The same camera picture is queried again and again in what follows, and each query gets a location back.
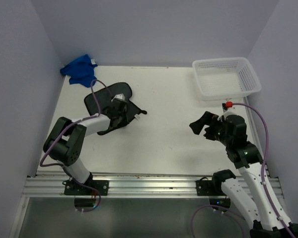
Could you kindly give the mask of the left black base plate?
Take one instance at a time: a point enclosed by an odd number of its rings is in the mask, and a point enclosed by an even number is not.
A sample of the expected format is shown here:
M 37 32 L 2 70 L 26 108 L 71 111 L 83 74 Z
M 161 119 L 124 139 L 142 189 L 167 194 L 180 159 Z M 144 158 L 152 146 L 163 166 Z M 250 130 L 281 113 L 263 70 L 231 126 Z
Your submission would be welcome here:
M 81 186 L 74 182 L 73 180 L 66 180 L 62 182 L 62 185 L 65 186 L 64 195 L 72 195 L 72 196 L 88 196 L 95 195 L 95 191 L 87 188 L 86 186 Z M 106 196 L 108 194 L 109 189 L 109 181 L 108 180 L 93 180 L 88 187 L 95 188 L 101 196 Z

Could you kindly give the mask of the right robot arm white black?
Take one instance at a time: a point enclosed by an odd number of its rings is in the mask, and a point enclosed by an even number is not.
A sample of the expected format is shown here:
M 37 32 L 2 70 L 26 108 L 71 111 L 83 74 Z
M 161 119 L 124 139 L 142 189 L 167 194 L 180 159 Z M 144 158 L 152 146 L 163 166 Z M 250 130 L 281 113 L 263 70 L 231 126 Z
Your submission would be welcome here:
M 213 174 L 211 188 L 215 194 L 225 194 L 231 199 L 247 222 L 250 236 L 298 238 L 298 224 L 291 221 L 280 205 L 262 169 L 262 156 L 247 139 L 244 118 L 229 112 L 222 116 L 205 112 L 189 126 L 194 134 L 204 130 L 206 139 L 223 144 L 229 160 L 246 182 L 249 194 L 240 187 L 231 170 L 223 170 Z

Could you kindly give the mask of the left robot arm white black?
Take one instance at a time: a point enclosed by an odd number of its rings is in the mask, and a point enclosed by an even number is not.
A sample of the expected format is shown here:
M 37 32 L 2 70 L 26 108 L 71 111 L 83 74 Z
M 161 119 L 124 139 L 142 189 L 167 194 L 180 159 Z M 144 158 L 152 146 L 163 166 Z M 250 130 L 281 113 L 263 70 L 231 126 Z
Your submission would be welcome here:
M 71 120 L 61 117 L 57 120 L 45 141 L 44 156 L 41 167 L 59 166 L 76 183 L 81 194 L 92 191 L 98 193 L 93 186 L 93 176 L 80 159 L 80 153 L 87 136 L 107 133 L 115 130 L 127 121 L 128 102 L 113 99 L 109 106 L 92 116 Z

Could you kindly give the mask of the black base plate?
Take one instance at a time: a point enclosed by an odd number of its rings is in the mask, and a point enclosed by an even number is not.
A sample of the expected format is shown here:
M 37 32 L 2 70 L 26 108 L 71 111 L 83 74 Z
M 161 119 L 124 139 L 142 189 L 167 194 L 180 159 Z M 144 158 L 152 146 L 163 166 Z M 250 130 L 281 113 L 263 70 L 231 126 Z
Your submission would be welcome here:
M 65 186 L 64 195 L 72 195 L 72 196 L 88 196 L 95 195 L 95 191 L 87 188 L 86 186 L 81 186 L 74 182 L 73 180 L 66 180 L 62 182 L 62 185 Z M 88 187 L 95 188 L 101 196 L 106 196 L 108 194 L 109 189 L 109 181 L 108 180 L 93 180 Z
M 213 175 L 211 180 L 201 178 L 195 181 L 198 196 L 225 196 L 221 189 L 221 184 L 228 179 L 235 179 L 236 176 Z

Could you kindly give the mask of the blue crumpled towel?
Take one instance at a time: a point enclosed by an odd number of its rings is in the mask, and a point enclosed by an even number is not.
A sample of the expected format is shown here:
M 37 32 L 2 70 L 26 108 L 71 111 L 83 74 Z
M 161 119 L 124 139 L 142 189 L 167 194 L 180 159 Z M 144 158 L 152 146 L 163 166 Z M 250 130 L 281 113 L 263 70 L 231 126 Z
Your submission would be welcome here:
M 94 68 L 98 65 L 88 54 L 80 56 L 60 69 L 60 74 L 69 76 L 69 84 L 90 88 L 95 84 Z

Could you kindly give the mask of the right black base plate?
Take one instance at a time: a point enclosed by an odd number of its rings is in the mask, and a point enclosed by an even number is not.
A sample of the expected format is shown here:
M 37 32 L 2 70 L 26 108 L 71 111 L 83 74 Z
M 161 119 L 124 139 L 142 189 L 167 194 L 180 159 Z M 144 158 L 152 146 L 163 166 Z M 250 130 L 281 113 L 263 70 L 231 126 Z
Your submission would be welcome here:
M 198 196 L 225 196 L 221 189 L 221 184 L 228 179 L 235 179 L 236 176 L 213 175 L 211 180 L 201 178 L 195 181 Z

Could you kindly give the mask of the black purple microfiber towel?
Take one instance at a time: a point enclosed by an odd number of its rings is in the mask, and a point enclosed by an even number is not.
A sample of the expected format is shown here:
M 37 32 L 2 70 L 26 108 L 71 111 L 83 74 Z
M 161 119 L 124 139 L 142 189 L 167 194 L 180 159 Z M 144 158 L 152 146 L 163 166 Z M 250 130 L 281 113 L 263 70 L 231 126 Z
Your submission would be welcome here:
M 130 100 L 132 95 L 128 83 L 118 82 L 85 97 L 84 103 L 91 116 L 101 112 L 110 119 L 108 129 L 98 132 L 98 135 L 126 127 L 140 114 L 147 114 L 147 111 L 140 109 Z

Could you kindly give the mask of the white plastic perforated basket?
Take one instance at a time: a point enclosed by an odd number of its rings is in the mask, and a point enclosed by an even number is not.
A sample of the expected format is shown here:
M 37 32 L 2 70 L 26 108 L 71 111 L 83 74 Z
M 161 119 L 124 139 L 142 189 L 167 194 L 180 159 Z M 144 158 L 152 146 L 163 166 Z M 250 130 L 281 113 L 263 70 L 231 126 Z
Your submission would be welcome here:
M 244 98 L 262 89 L 251 63 L 243 57 L 196 60 L 192 69 L 204 101 Z

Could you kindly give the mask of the aluminium mounting rail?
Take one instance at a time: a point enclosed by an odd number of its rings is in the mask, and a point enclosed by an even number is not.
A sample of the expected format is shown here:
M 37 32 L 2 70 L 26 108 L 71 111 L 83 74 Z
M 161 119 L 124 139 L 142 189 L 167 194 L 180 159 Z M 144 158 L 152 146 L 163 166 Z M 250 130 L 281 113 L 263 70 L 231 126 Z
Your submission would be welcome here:
M 108 181 L 106 198 L 197 198 L 196 181 L 202 176 L 94 174 L 94 180 Z M 62 172 L 40 171 L 27 178 L 23 197 L 64 197 Z

